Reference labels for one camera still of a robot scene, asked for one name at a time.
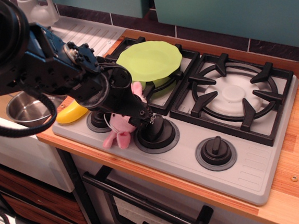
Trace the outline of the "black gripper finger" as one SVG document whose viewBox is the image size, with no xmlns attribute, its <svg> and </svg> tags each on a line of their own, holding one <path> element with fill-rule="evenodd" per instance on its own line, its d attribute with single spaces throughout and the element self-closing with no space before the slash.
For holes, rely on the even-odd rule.
<svg viewBox="0 0 299 224">
<path fill-rule="evenodd" d="M 153 125 L 155 119 L 156 115 L 153 113 L 149 113 L 142 117 L 130 117 L 129 124 L 134 126 L 136 129 L 144 129 L 150 125 Z"/>
<path fill-rule="evenodd" d="M 90 114 L 89 114 L 89 117 L 88 119 L 103 119 L 103 118 L 110 118 L 111 117 L 111 113 L 110 112 L 104 112 L 102 110 L 94 110 L 94 111 L 91 111 Z"/>
</svg>

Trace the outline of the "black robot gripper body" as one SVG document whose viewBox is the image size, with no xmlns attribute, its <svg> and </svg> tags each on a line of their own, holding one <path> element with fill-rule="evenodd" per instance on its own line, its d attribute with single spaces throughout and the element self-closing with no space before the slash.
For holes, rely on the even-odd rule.
<svg viewBox="0 0 299 224">
<path fill-rule="evenodd" d="M 122 66 L 104 67 L 98 73 L 87 71 L 69 92 L 83 107 L 103 112 L 127 115 L 135 119 L 150 119 L 145 102 L 131 89 L 132 76 Z"/>
</svg>

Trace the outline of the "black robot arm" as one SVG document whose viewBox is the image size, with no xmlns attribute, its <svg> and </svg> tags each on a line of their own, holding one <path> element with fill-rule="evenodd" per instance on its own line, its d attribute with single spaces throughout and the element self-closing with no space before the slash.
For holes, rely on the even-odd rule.
<svg viewBox="0 0 299 224">
<path fill-rule="evenodd" d="M 147 126 L 154 115 L 131 84 L 126 68 L 96 57 L 88 44 L 62 41 L 43 26 L 29 23 L 10 1 L 0 0 L 0 96 L 24 91 L 51 113 L 45 124 L 29 129 L 0 126 L 0 136 L 31 136 L 52 126 L 57 110 L 50 95 L 67 95 L 88 110 L 125 115 L 131 125 Z"/>
</svg>

